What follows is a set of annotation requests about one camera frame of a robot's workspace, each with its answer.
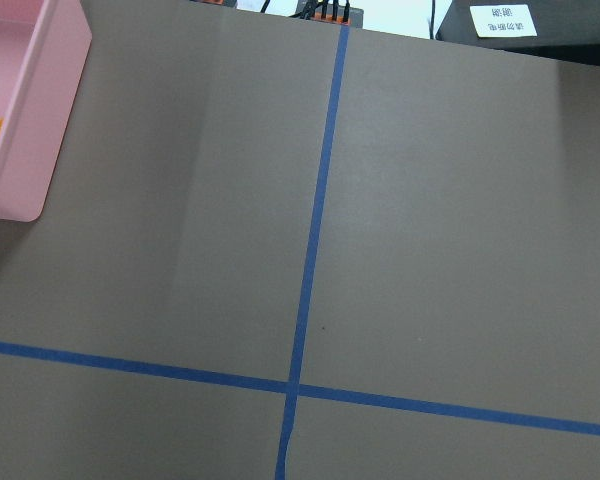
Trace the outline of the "black laptop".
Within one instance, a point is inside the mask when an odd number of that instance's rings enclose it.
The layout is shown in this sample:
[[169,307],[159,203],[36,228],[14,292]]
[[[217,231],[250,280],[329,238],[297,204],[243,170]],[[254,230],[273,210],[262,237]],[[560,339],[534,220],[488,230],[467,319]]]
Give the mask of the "black laptop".
[[[536,37],[477,36],[469,7],[506,4],[529,6],[538,33]],[[600,1],[453,1],[436,38],[450,43],[600,66]]]

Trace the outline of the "pink plastic box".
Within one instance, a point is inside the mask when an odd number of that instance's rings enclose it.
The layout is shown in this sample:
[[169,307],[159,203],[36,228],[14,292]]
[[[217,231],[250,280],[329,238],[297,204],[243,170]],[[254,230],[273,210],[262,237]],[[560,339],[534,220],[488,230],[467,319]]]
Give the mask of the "pink plastic box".
[[0,1],[0,219],[40,216],[91,41],[78,1]]

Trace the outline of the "white paper label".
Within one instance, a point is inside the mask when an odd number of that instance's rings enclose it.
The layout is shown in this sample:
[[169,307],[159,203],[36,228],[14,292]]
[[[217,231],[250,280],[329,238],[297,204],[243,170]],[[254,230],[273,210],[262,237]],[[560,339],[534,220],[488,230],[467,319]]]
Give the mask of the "white paper label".
[[538,35],[527,4],[470,6],[479,38],[524,38]]

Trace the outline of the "black power strip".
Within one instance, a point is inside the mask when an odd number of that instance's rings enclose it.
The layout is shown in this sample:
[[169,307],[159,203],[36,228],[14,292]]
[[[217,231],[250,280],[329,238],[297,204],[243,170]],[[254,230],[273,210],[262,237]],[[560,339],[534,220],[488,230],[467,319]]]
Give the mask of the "black power strip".
[[362,28],[364,10],[350,1],[299,1],[290,18]]

